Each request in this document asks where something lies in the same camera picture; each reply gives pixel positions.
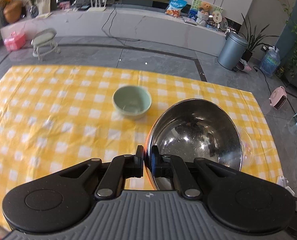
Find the stainless steel bowl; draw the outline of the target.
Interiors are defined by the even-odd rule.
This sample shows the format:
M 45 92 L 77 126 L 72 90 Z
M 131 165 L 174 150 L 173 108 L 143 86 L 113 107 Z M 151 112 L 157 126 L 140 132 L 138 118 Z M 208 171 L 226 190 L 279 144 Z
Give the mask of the stainless steel bowl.
M 154 123 L 145 143 L 145 165 L 157 190 L 174 190 L 172 174 L 153 175 L 153 146 L 160 155 L 176 155 L 188 164 L 205 158 L 233 170 L 242 168 L 242 143 L 236 125 L 221 107 L 203 99 L 186 99 L 168 108 Z

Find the green ceramic bowl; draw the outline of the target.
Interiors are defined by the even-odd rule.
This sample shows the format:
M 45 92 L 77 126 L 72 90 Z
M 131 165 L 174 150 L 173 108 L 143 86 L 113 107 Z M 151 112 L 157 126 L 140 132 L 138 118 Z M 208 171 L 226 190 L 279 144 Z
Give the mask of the green ceramic bowl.
M 125 118 L 140 119 L 152 105 L 151 94 L 140 86 L 118 88 L 112 96 L 115 110 Z

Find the yellow white checkered tablecloth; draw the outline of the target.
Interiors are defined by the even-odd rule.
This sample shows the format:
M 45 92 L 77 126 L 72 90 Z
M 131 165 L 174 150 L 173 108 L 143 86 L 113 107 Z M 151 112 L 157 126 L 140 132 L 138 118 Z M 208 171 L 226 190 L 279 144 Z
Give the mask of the yellow white checkered tablecloth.
M 113 107 L 114 92 L 140 86 L 152 97 L 138 120 Z M 143 145 L 155 121 L 184 99 L 217 104 L 253 148 L 243 172 L 276 182 L 283 174 L 266 119 L 253 94 L 183 77 L 86 66 L 16 66 L 0 80 L 0 226 L 4 196 L 17 185 L 87 159 L 110 161 Z

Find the white dish rack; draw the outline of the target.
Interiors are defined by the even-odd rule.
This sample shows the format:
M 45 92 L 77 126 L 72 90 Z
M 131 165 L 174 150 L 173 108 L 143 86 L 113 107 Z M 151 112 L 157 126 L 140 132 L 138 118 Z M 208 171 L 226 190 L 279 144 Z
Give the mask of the white dish rack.
M 289 187 L 288 180 L 284 176 L 278 176 L 276 180 L 277 185 L 286 189 L 292 196 L 295 196 L 295 192 Z

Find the grey metal trash can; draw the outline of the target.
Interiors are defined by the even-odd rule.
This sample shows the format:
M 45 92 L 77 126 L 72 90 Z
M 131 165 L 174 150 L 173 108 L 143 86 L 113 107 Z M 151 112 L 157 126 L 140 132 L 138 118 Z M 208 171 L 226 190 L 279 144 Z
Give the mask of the grey metal trash can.
M 233 70 L 248 47 L 248 41 L 240 35 L 230 32 L 225 37 L 226 42 L 217 58 L 225 69 Z

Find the pink space heater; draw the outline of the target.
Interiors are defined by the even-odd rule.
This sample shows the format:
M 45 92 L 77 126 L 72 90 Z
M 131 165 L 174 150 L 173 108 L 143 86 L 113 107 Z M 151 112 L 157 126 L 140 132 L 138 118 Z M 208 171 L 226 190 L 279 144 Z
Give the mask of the pink space heater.
M 270 95 L 270 106 L 280 109 L 287 100 L 287 93 L 283 86 L 277 87 Z

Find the white rolling stool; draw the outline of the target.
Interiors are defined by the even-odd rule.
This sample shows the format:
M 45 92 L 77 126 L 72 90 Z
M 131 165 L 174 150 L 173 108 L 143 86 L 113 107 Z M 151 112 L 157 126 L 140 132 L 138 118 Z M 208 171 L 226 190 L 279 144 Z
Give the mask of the white rolling stool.
M 59 54 L 61 50 L 58 47 L 58 43 L 55 41 L 56 34 L 57 32 L 54 28 L 48 28 L 37 33 L 31 40 L 31 45 L 33 46 L 33 57 L 42 61 L 44 56 L 52 52 Z M 49 46 L 50 49 L 43 53 L 40 52 L 40 49 L 45 46 Z

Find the blue water jug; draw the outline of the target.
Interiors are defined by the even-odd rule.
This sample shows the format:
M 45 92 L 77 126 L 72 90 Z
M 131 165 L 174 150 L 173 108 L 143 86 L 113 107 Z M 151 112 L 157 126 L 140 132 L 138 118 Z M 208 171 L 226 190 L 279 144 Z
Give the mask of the blue water jug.
M 262 58 L 259 68 L 266 77 L 272 77 L 276 68 L 280 65 L 279 49 L 277 47 L 269 47 Z

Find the potted green plant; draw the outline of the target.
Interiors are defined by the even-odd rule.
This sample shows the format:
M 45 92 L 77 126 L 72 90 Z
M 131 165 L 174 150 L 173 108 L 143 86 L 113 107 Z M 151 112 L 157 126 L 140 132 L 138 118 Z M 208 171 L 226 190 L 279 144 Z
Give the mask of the potted green plant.
M 251 26 L 251 21 L 249 16 L 244 17 L 242 14 L 243 23 L 246 29 L 246 34 L 244 35 L 242 32 L 238 32 L 238 35 L 242 35 L 244 39 L 247 41 L 248 45 L 245 49 L 241 59 L 245 62 L 248 62 L 253 56 L 253 51 L 258 46 L 269 46 L 269 44 L 264 43 L 263 40 L 268 37 L 279 37 L 277 35 L 266 35 L 263 32 L 269 27 L 269 24 L 262 28 L 260 31 L 257 31 L 257 25 L 254 27 Z

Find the white wifi router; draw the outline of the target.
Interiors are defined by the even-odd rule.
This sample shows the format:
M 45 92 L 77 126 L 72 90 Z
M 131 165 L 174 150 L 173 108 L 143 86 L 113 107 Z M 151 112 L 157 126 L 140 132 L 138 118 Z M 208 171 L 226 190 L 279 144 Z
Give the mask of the white wifi router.
M 105 11 L 107 0 L 90 0 L 90 7 L 87 11 Z

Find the blue snack bag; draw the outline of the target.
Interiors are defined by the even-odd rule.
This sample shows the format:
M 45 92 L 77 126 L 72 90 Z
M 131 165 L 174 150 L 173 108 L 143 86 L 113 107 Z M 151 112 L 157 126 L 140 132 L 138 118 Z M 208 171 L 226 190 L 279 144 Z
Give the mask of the blue snack bag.
M 169 0 L 165 13 L 172 17 L 179 17 L 181 10 L 187 5 L 185 0 Z

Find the teddy bear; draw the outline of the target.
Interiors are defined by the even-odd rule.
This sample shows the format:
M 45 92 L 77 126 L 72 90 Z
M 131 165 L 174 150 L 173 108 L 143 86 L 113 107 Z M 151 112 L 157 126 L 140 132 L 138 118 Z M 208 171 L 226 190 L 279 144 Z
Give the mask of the teddy bear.
M 209 14 L 210 11 L 212 10 L 212 5 L 208 2 L 202 2 L 201 5 L 198 6 L 198 10 L 202 14 Z

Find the pink storage box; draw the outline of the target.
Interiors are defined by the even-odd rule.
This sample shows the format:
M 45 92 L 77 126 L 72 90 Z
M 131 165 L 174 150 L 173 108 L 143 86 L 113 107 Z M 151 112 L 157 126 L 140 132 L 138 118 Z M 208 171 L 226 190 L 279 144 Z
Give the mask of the pink storage box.
M 26 43 L 26 35 L 25 33 L 11 33 L 9 38 L 4 39 L 4 45 L 7 51 L 17 51 L 21 49 Z

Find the brown ceramic vase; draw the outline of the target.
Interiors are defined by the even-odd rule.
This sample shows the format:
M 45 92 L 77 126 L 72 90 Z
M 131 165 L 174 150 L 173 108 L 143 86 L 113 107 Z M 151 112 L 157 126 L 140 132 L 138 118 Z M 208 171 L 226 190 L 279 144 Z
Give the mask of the brown ceramic vase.
M 8 24 L 17 22 L 21 17 L 22 5 L 21 0 L 0 0 L 0 13 L 5 22 Z

